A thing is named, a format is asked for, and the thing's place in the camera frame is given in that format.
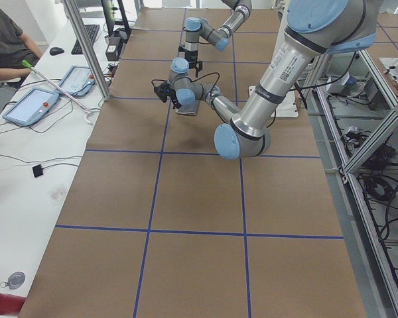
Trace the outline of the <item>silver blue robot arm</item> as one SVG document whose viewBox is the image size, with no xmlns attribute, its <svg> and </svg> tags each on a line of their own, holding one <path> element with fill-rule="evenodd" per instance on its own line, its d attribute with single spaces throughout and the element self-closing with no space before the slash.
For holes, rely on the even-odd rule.
<svg viewBox="0 0 398 318">
<path fill-rule="evenodd" d="M 230 160 L 254 157 L 270 145 L 265 126 L 286 94 L 308 66 L 322 54 L 356 52 L 370 47 L 376 37 L 376 23 L 381 1 L 291 1 L 283 16 L 287 20 L 284 43 L 255 86 L 242 109 L 226 98 L 216 85 L 196 83 L 188 71 L 197 61 L 200 38 L 218 50 L 224 50 L 230 36 L 250 14 L 250 1 L 226 1 L 233 9 L 231 17 L 219 28 L 206 19 L 186 21 L 185 58 L 175 58 L 168 79 L 155 87 L 161 101 L 171 99 L 174 107 L 195 110 L 205 101 L 223 124 L 214 133 L 218 154 Z"/>
<path fill-rule="evenodd" d="M 178 47 L 178 51 L 184 53 L 188 68 L 195 69 L 196 77 L 203 70 L 203 61 L 198 59 L 200 38 L 219 51 L 224 51 L 233 33 L 250 17 L 252 12 L 250 0 L 223 1 L 223 3 L 230 7 L 233 13 L 219 29 L 210 26 L 205 18 L 188 17 L 186 19 L 183 28 L 186 33 L 185 42 Z"/>
</svg>

